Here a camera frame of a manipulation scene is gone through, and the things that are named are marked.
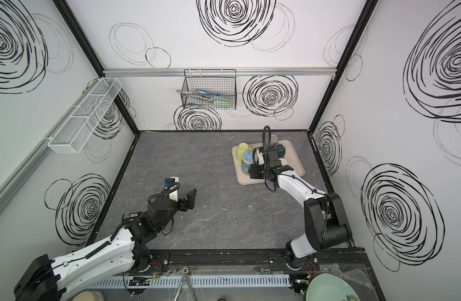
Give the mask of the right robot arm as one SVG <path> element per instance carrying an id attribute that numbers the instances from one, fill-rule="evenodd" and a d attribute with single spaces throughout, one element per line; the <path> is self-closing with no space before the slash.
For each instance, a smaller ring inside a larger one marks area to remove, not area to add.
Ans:
<path id="1" fill-rule="evenodd" d="M 306 182 L 292 167 L 282 164 L 274 148 L 253 150 L 249 176 L 272 183 L 272 191 L 284 190 L 303 207 L 304 234 L 286 243 L 286 263 L 291 269 L 301 268 L 315 253 L 352 241 L 339 195 L 325 193 Z"/>

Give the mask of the blue butterfly mug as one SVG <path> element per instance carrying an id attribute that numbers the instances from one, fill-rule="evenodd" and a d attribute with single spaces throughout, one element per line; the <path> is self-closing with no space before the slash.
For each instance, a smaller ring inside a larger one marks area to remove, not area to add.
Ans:
<path id="1" fill-rule="evenodd" d="M 242 164 L 241 164 L 242 173 L 248 176 L 249 169 L 252 164 L 253 164 L 253 152 L 247 151 L 246 153 L 242 155 Z"/>

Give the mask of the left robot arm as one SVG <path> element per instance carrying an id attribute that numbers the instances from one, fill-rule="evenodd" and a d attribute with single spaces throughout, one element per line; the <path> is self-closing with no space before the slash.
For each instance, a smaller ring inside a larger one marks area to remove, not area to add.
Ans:
<path id="1" fill-rule="evenodd" d="M 69 300 L 95 283 L 128 272 L 140 263 L 155 264 L 147 243 L 174 222 L 177 212 L 195 206 L 197 190 L 178 195 L 177 178 L 167 178 L 163 191 L 147 199 L 146 211 L 130 215 L 114 232 L 80 250 L 49 258 L 42 255 L 30 264 L 14 288 L 16 300 Z"/>

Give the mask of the white mug red inside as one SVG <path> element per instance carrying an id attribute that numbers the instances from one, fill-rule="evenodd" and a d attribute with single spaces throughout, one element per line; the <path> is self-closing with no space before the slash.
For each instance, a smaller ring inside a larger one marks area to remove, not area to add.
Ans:
<path id="1" fill-rule="evenodd" d="M 290 168 L 290 165 L 288 161 L 284 158 L 280 158 L 281 165 L 284 166 L 285 168 Z"/>

